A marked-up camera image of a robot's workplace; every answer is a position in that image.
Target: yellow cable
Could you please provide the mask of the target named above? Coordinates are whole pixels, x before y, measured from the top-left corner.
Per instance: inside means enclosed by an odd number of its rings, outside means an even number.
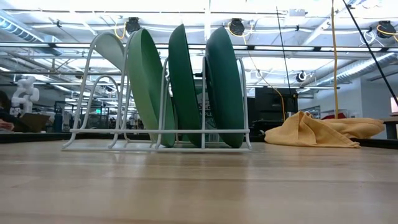
[[[379,29],[380,26],[381,26],[381,25],[378,25],[378,26],[376,27],[377,31],[379,31],[379,32],[382,33],[382,34],[392,35],[392,36],[394,37],[394,39],[398,42],[398,38],[396,37],[396,35],[398,35],[398,33],[390,33],[390,32],[386,32],[386,31],[380,30],[380,29]]]
[[[246,35],[243,35],[243,34],[242,34],[242,35],[233,34],[230,27],[231,27],[231,22],[228,23],[228,31],[229,31],[229,33],[231,33],[231,34],[234,35],[235,37],[243,37],[244,44],[247,45],[245,36],[251,34],[251,32],[252,32],[252,30],[253,30],[253,25],[251,25],[250,31],[249,31]],[[257,69],[256,64],[254,63],[254,60],[253,60],[253,58],[251,57],[249,51],[248,51],[248,53],[249,53],[251,62],[253,63],[254,67],[256,68],[256,71],[259,72],[259,70]],[[284,103],[284,97],[282,96],[282,94],[280,94],[280,92],[279,92],[277,89],[275,89],[271,84],[269,84],[269,83],[267,82],[267,80],[266,80],[261,74],[260,74],[260,76],[261,76],[261,78],[264,80],[264,82],[265,82],[267,85],[269,85],[275,92],[277,92],[277,93],[279,94],[280,100],[281,100],[281,102],[282,102],[282,113],[283,113],[283,117],[284,117],[284,121],[285,121],[285,120],[286,120],[286,117],[285,117],[285,103]]]
[[[123,39],[124,38],[124,35],[126,34],[126,23],[127,23],[127,21],[126,22],[124,22],[124,27],[123,27],[123,35],[120,37],[119,35],[118,35],[118,33],[116,32],[116,27],[117,27],[117,22],[115,22],[114,23],[114,34],[116,35],[116,37],[118,37],[119,39]]]
[[[253,63],[253,65],[254,65],[254,68],[256,68],[256,71],[257,72],[259,72],[259,70],[257,69],[257,66],[256,66],[256,64],[254,63],[254,60],[253,60],[253,58],[251,57],[251,54],[250,54],[250,52],[248,51],[248,53],[249,53],[249,56],[250,56],[250,59],[251,59],[251,62]],[[284,103],[284,97],[282,96],[282,94],[280,94],[280,92],[277,90],[277,89],[275,89],[271,84],[269,84],[268,82],[267,82],[267,80],[259,73],[259,75],[260,75],[260,77],[264,80],[264,82],[267,84],[267,85],[269,85],[275,92],[277,92],[278,94],[279,94],[279,96],[280,96],[280,101],[282,102],[282,115],[283,115],[283,117],[284,117],[284,121],[286,120],[286,117],[285,117],[285,103]]]
[[[331,0],[331,33],[333,34],[333,53],[335,55],[335,71],[334,76],[334,89],[335,89],[335,119],[338,119],[338,96],[337,96],[337,50],[336,50],[336,34],[335,34],[335,0]]]

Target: green plate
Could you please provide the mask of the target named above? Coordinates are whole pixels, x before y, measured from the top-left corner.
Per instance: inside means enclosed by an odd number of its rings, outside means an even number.
[[[198,100],[183,24],[179,25],[170,36],[169,72],[178,125],[181,129],[200,129]],[[201,134],[188,134],[187,136],[192,144],[200,147]]]
[[[149,32],[141,29],[131,40],[127,69],[136,107],[146,129],[159,128],[160,88],[162,85],[162,62]],[[165,129],[175,129],[170,96],[166,100]],[[157,140],[157,134],[151,134]],[[174,145],[174,134],[163,134],[161,144]]]
[[[208,39],[206,60],[206,84],[217,129],[244,129],[238,64],[224,27],[215,30]],[[231,147],[242,146],[243,134],[220,134],[220,137]]]

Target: black cable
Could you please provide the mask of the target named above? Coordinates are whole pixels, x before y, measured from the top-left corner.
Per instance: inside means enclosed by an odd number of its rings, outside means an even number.
[[[62,30],[64,33],[66,33],[67,35],[69,35],[72,39],[74,39],[76,42],[80,42],[79,40],[77,40],[74,36],[70,35],[67,31],[65,31],[64,29],[62,29],[62,25],[60,24],[60,21],[57,21],[57,27]]]
[[[389,90],[390,93],[391,93],[391,96],[394,98],[396,104],[398,105],[398,99],[397,99],[397,97],[396,97],[394,91],[392,91],[392,88],[391,88],[391,86],[390,86],[390,83],[387,81],[387,78],[386,78],[386,76],[385,76],[383,70],[381,69],[379,62],[377,61],[376,56],[374,56],[374,53],[372,52],[371,46],[370,46],[370,45],[368,44],[368,42],[366,41],[365,36],[363,35],[361,29],[359,28],[359,25],[358,25],[358,23],[356,22],[356,20],[355,20],[355,18],[354,18],[354,15],[351,13],[351,10],[349,9],[349,6],[347,5],[346,1],[343,0],[343,2],[344,2],[344,5],[345,5],[346,8],[347,8],[347,11],[348,11],[349,15],[350,15],[351,18],[353,19],[353,21],[354,21],[354,23],[355,23],[355,26],[356,26],[357,30],[359,31],[359,34],[361,35],[362,39],[365,41],[365,44],[366,44],[366,46],[368,47],[369,53],[372,55],[372,58],[373,58],[373,60],[374,60],[374,63],[376,63],[376,66],[377,66],[377,68],[379,69],[379,72],[380,72],[381,76],[383,77],[384,82],[386,83],[386,85],[387,85],[387,87],[388,87],[388,90]]]
[[[278,6],[276,7],[276,16],[278,17],[278,27],[279,27],[279,36],[280,42],[282,43],[282,52],[284,53],[284,60],[285,60],[285,68],[286,68],[286,77],[287,77],[287,85],[289,87],[290,99],[293,101],[293,106],[296,108],[295,100],[293,99],[292,89],[290,88],[290,81],[289,81],[289,71],[287,70],[287,62],[286,62],[286,54],[285,54],[285,47],[284,47],[284,40],[282,38],[282,30],[280,29],[280,21],[279,21],[279,13],[278,13]]]

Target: exposed ductwork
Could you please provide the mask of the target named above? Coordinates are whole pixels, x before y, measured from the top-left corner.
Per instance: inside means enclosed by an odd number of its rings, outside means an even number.
[[[377,61],[379,62],[379,65],[381,67],[385,67],[391,64],[392,62],[398,61],[398,54],[397,53],[384,54],[379,56],[377,58]],[[337,70],[337,82],[338,83],[347,82],[349,80],[361,77],[375,70],[377,70],[377,65],[372,58],[368,60],[359,60]],[[329,85],[333,83],[333,80],[334,80],[333,73],[330,73],[329,75],[324,76],[317,82],[310,83],[308,86]]]
[[[29,32],[27,29],[22,28],[22,26],[17,24],[17,22],[12,21],[12,19],[9,18],[9,16],[4,12],[0,12],[0,29],[7,31],[10,34],[14,34],[28,42],[44,42],[40,37]],[[52,54],[55,56],[59,56],[62,54],[58,50],[51,48],[37,48],[37,51],[45,54]]]

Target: white robot figure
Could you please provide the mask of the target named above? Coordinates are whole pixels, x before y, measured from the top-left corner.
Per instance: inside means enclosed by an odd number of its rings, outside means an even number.
[[[32,102],[37,102],[39,100],[39,90],[33,87],[33,82],[36,78],[29,76],[27,79],[18,80],[17,91],[13,94],[11,98],[11,115],[18,115],[21,112],[19,108],[20,104],[24,105],[23,113],[32,112]]]

